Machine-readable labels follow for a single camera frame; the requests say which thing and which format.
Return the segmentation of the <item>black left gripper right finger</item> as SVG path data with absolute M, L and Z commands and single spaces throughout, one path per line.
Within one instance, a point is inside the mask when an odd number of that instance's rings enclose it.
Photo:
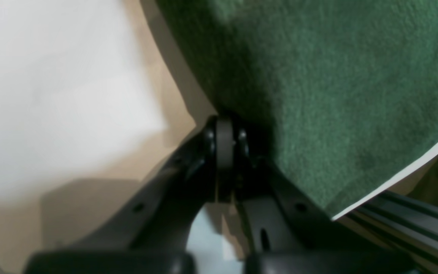
M 248 239 L 245 274 L 415 274 L 405 252 L 382 248 L 331 221 L 234 126 L 235 200 Z

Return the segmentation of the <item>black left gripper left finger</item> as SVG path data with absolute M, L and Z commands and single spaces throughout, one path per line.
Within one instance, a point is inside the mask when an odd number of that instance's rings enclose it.
M 231 118 L 211 116 L 107 222 L 73 244 L 33 255 L 24 273 L 196 274 L 186 251 L 191 225 L 217 198 L 234 143 Z

